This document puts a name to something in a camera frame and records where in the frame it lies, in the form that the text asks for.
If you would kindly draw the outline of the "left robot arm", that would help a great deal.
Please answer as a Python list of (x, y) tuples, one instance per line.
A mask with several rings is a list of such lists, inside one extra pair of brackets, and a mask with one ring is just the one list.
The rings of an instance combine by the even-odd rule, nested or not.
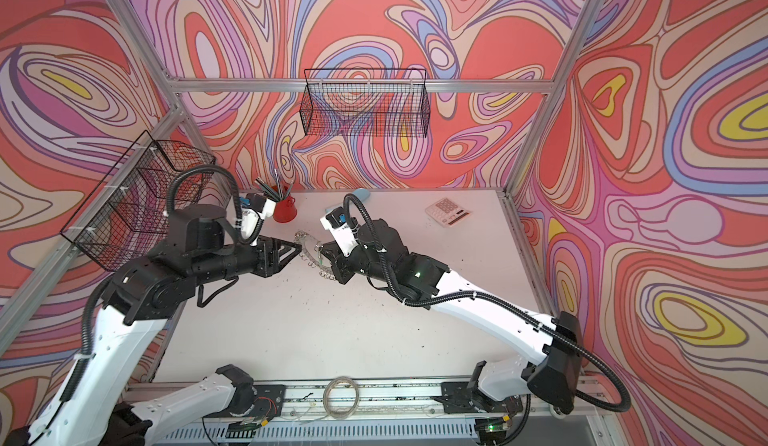
[(247, 274), (269, 278), (302, 251), (299, 244), (261, 235), (263, 216), (257, 212), (248, 216), (250, 231), (242, 232), (243, 217), (229, 223), (219, 206), (166, 210), (165, 238), (95, 288), (83, 310), (82, 347), (65, 384), (6, 444), (150, 445), (211, 414), (251, 412), (254, 380), (232, 364), (154, 401), (130, 405), (120, 399), (149, 343), (180, 305), (195, 298), (205, 307), (212, 300), (205, 285), (223, 281), (231, 288)]

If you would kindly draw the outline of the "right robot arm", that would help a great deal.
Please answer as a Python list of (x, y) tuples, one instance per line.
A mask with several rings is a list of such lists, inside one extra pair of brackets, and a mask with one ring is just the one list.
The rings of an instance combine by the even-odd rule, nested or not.
[(561, 414), (573, 411), (580, 356), (545, 330), (576, 339), (575, 317), (554, 318), (503, 301), (445, 263), (409, 251), (399, 233), (382, 219), (360, 225), (346, 215), (327, 214), (320, 222), (333, 237), (320, 254), (330, 262), (339, 283), (355, 275), (381, 280), (402, 305), (451, 315), (514, 350), (508, 359), (477, 363), (466, 386), (466, 402), (489, 411), (509, 397), (531, 394)]

